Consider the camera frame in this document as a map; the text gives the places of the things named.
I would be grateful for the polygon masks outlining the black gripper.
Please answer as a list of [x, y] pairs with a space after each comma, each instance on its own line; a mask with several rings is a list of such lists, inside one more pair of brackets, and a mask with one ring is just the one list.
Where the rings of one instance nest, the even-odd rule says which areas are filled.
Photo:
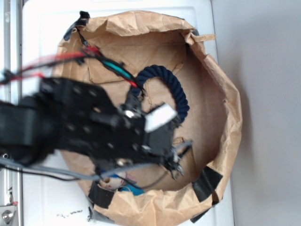
[[164, 103], [144, 112], [141, 101], [128, 92], [125, 103], [116, 107], [107, 93], [90, 94], [89, 157], [104, 169], [114, 168], [119, 160], [126, 165], [163, 165], [174, 180], [184, 176], [182, 158], [192, 149], [193, 141], [172, 145], [177, 111]]

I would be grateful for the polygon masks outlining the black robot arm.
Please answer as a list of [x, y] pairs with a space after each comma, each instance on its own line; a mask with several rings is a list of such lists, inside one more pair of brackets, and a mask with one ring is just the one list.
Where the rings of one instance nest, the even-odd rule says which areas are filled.
[[39, 91], [19, 104], [0, 104], [0, 151], [8, 155], [0, 162], [36, 169], [58, 149], [85, 155], [94, 164], [92, 176], [71, 173], [77, 179], [98, 180], [152, 164], [182, 173], [182, 155], [172, 142], [189, 106], [180, 85], [171, 92], [176, 108], [162, 104], [144, 112], [133, 91], [115, 106], [102, 87], [44, 78]]

